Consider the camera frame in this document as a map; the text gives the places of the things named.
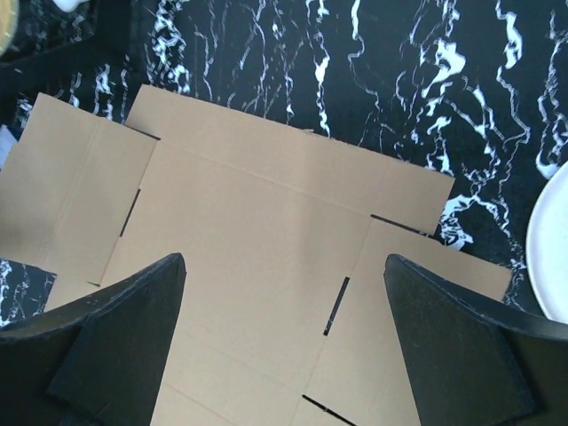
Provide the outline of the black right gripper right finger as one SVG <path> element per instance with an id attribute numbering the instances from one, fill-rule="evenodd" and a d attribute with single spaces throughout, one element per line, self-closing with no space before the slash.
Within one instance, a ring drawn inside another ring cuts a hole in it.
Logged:
<path id="1" fill-rule="evenodd" d="M 398 254 L 384 284 L 423 425 L 565 425 L 567 326 Z"/>

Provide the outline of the brown cardboard box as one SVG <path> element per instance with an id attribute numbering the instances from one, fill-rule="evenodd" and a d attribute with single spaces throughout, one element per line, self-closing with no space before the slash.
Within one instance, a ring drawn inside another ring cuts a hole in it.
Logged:
<path id="1" fill-rule="evenodd" d="M 510 271 L 433 239 L 444 174 L 141 87 L 125 124 L 41 94 L 1 173 L 1 254 L 55 309 L 178 252 L 158 425 L 415 425 L 391 253 L 501 300 Z"/>

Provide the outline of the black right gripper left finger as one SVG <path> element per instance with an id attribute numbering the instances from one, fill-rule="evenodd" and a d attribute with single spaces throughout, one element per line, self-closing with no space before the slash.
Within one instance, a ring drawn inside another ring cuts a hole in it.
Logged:
<path id="1" fill-rule="evenodd" d="M 148 425 L 184 294 L 185 259 L 1 330 L 3 425 Z"/>

